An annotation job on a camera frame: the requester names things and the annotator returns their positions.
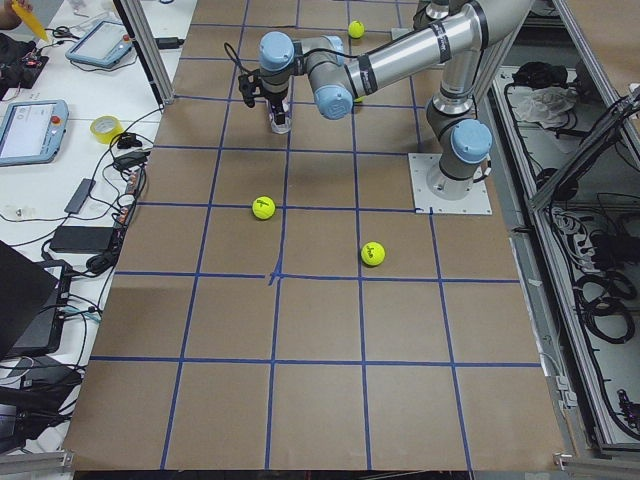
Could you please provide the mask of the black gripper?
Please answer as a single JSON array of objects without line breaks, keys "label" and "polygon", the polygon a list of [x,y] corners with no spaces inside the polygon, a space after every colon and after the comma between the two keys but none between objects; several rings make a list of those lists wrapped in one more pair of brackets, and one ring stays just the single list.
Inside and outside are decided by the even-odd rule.
[{"label": "black gripper", "polygon": [[288,122],[289,103],[287,96],[287,92],[269,93],[266,96],[269,113],[274,116],[274,123],[278,126],[284,126]]}]

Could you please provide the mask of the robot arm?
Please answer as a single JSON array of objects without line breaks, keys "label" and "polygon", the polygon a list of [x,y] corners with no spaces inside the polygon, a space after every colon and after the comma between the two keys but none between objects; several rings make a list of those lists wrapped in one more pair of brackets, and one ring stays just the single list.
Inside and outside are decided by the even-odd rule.
[{"label": "robot arm", "polygon": [[265,99],[274,130],[288,126],[285,99],[293,76],[307,77],[320,114],[338,120],[356,99],[372,95],[433,65],[444,67],[440,87],[426,107],[440,145],[438,163],[427,175],[431,192],[446,200],[464,198],[481,181],[477,170],[488,163],[493,137],[471,110],[480,95],[478,72],[483,54],[517,32],[528,1],[462,1],[376,49],[347,57],[336,36],[293,40],[272,31],[259,44],[259,67],[239,78],[247,106]]}]

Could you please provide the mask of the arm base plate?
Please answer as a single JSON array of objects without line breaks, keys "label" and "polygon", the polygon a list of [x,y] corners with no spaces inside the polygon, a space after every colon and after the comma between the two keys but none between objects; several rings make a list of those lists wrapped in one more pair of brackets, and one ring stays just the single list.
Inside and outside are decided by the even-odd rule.
[{"label": "arm base plate", "polygon": [[414,211],[434,215],[491,215],[492,208],[478,167],[467,180],[452,180],[440,170],[440,154],[409,153]]}]

